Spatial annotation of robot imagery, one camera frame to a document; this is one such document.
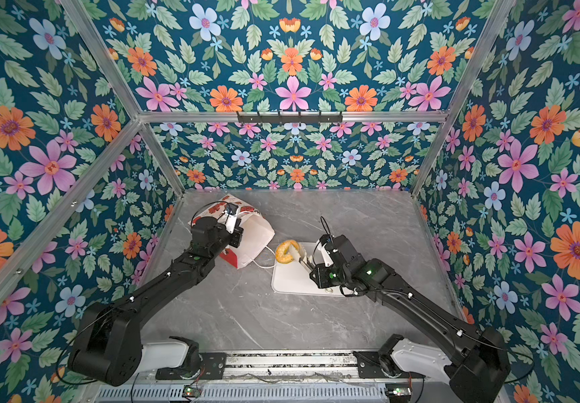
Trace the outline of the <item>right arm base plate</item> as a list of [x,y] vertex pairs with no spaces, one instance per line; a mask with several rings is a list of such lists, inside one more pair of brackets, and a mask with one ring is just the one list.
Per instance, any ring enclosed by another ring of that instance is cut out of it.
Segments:
[[377,351],[353,352],[357,361],[358,377],[361,379],[423,379],[424,376],[413,372],[391,369],[389,372],[382,369],[380,356]]

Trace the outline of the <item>yellow ring bread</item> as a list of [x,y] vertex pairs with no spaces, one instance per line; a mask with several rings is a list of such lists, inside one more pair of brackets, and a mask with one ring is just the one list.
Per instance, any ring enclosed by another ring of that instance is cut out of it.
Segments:
[[282,265],[300,261],[302,257],[303,249],[301,245],[293,239],[284,241],[278,245],[275,250],[275,260]]

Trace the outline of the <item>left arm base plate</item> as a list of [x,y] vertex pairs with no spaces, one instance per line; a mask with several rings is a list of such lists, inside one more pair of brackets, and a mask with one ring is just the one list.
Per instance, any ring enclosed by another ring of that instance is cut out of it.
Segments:
[[218,380],[223,378],[226,369],[225,353],[192,353],[184,363],[175,368],[159,369],[157,380]]

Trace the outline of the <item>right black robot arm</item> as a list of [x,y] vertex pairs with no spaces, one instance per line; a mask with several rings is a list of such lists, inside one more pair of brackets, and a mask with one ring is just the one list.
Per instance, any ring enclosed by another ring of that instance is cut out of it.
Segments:
[[387,263],[365,259],[344,235],[323,235],[311,252],[292,240],[278,248],[277,257],[302,265],[320,289],[337,288],[343,297],[367,297],[390,308],[432,341],[424,345],[390,337],[378,352],[385,374],[436,379],[463,402],[493,402],[508,383],[512,351],[500,332],[479,329],[447,312]]

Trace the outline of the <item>red white paper bag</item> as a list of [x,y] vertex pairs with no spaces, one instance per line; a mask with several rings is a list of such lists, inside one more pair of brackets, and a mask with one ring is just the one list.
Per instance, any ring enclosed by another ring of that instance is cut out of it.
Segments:
[[236,220],[239,220],[235,230],[243,230],[241,242],[238,247],[227,246],[220,257],[239,270],[254,264],[256,257],[268,247],[275,236],[272,225],[254,206],[227,194],[219,201],[213,201],[201,208],[193,215],[189,224],[193,228],[202,218],[214,218],[217,223],[226,225],[232,222],[232,212],[236,213]]

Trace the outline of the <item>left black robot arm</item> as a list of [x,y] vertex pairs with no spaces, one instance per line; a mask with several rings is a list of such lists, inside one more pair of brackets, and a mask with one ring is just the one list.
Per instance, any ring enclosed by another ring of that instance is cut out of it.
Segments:
[[199,345],[193,340],[170,337],[145,343],[141,334],[156,313],[209,275],[227,247],[240,245],[240,208],[234,203],[225,207],[220,218],[207,216],[192,223],[189,247],[162,274],[128,297],[85,310],[68,369],[110,386],[121,386],[135,374],[152,370],[174,369],[184,376],[199,372]]

